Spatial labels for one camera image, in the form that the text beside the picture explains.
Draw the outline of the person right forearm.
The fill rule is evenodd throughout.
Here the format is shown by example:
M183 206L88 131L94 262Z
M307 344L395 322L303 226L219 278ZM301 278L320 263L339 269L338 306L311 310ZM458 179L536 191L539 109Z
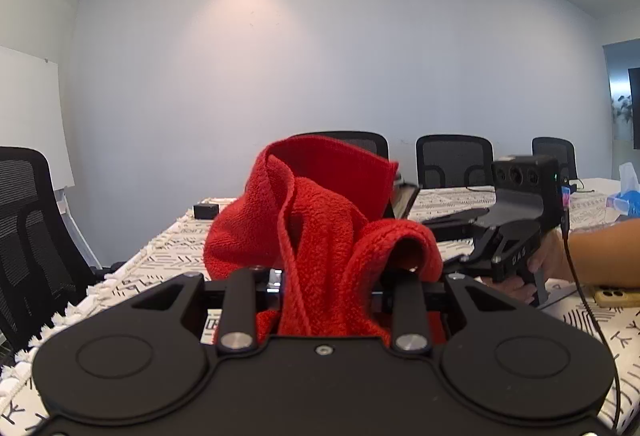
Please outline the person right forearm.
M603 229L574 232L568 239L579 281L585 284L639 287L639 220Z

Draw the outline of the person right hand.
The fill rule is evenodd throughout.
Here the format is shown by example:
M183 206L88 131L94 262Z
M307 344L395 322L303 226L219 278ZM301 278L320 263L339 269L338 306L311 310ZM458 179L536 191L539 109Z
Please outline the person right hand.
M528 270L532 274L540 274L542 282L549 279L558 279L573 282L570 266L568 266L562 235L558 231L549 232L541 241L540 248L529 258ZM496 283L488 278L482 279L483 283L525 304L532 304L537 294L535 284L525 283L521 277L514 275L503 282Z

